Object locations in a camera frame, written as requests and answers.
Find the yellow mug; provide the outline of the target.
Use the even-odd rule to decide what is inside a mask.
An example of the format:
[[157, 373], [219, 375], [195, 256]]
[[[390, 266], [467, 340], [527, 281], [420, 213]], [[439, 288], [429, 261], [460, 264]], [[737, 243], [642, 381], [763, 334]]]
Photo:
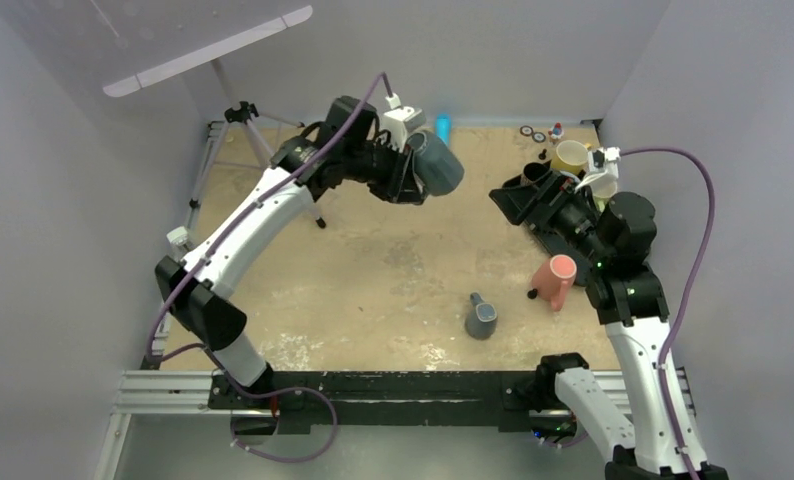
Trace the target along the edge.
[[576, 140], [563, 140], [555, 148], [550, 167], [578, 176], [588, 165], [589, 149]]

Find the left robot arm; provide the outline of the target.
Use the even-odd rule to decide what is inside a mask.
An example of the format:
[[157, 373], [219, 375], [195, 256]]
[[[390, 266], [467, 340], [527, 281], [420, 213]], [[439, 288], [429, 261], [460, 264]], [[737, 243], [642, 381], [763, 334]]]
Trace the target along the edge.
[[231, 376], [232, 395], [245, 408], [265, 405], [273, 369], [245, 333], [246, 314], [230, 297], [257, 257], [296, 217], [345, 180], [369, 187], [389, 203], [420, 204], [426, 196], [414, 171], [411, 135], [423, 110], [391, 95], [379, 114], [350, 96], [336, 98], [325, 120], [307, 125], [277, 149], [248, 197], [206, 240], [182, 259], [155, 268], [162, 315], [194, 334], [201, 349]]

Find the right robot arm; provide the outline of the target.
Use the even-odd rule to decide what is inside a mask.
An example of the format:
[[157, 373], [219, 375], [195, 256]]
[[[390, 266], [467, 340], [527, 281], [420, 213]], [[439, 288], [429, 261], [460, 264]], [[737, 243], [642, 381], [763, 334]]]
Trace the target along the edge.
[[727, 478], [697, 436], [671, 357], [664, 290], [647, 262], [657, 233], [651, 202], [621, 192], [598, 210], [554, 171], [530, 185], [513, 178], [489, 197], [511, 224], [535, 219], [589, 261], [587, 297], [618, 359], [630, 411], [620, 411], [576, 353], [542, 358], [535, 399], [572, 411], [607, 479]]

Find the brown mug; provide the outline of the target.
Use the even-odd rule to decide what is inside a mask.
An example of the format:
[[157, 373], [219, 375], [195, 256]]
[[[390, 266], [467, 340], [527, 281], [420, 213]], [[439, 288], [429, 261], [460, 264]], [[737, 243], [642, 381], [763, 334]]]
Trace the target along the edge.
[[531, 162], [526, 164], [522, 169], [520, 175], [520, 185], [541, 188], [552, 178], [553, 174], [548, 165], [538, 162]]

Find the green mug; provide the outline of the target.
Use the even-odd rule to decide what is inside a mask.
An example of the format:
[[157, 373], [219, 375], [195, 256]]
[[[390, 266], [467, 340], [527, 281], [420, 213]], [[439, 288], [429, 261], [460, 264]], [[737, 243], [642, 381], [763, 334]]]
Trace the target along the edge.
[[602, 212], [610, 199], [618, 192], [618, 184], [616, 181], [606, 182], [603, 184], [593, 184], [591, 186], [591, 193], [593, 202], [599, 212]]

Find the dark blue-grey mug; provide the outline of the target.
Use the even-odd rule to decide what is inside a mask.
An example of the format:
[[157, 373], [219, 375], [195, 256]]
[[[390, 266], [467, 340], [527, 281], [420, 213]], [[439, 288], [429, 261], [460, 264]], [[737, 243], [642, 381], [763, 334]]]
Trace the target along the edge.
[[434, 133], [421, 130], [407, 139], [414, 155], [414, 172], [432, 196], [452, 193], [464, 178], [465, 170], [450, 148]]

